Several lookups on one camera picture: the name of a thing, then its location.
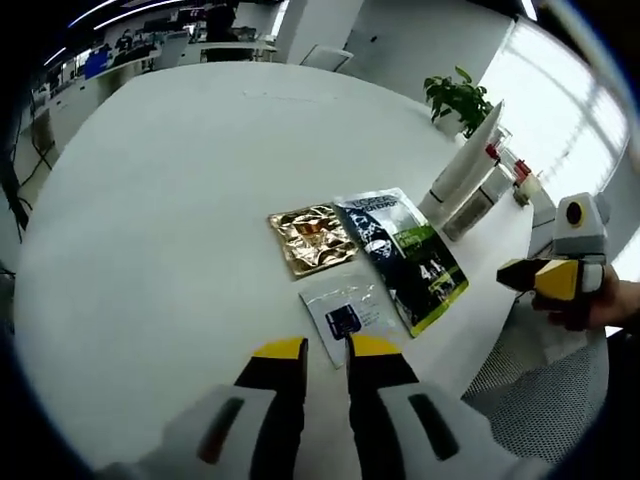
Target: potted plant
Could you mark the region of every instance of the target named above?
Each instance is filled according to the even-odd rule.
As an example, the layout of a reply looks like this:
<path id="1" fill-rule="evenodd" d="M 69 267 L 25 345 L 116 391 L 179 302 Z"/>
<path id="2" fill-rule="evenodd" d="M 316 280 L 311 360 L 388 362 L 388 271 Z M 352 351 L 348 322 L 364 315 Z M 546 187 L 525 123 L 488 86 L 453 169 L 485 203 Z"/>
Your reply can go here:
<path id="1" fill-rule="evenodd" d="M 462 132 L 470 138 L 493 106 L 484 99 L 486 88 L 474 87 L 467 72 L 458 66 L 455 69 L 462 83 L 454 83 L 451 77 L 429 77 L 424 81 L 424 90 L 431 103 L 434 125 L 449 137 Z"/>

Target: white round table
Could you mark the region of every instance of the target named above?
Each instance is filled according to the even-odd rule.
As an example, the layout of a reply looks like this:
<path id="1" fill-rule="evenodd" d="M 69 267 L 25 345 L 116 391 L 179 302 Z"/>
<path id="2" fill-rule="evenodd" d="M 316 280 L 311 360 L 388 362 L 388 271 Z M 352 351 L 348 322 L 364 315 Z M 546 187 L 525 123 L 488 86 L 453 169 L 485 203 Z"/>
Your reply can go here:
<path id="1" fill-rule="evenodd" d="M 22 249 L 16 344 L 63 436 L 93 467 L 133 462 L 267 341 L 310 339 L 298 478 L 357 478 L 344 369 L 298 292 L 266 217 L 401 187 L 416 203 L 455 153 L 428 109 L 339 74 L 258 63 L 137 77 L 81 127 L 45 184 Z M 514 295 L 532 210 L 506 196 L 452 251 L 470 287 L 405 347 L 422 378 L 461 395 Z M 384 308 L 395 316 L 389 303 Z"/>

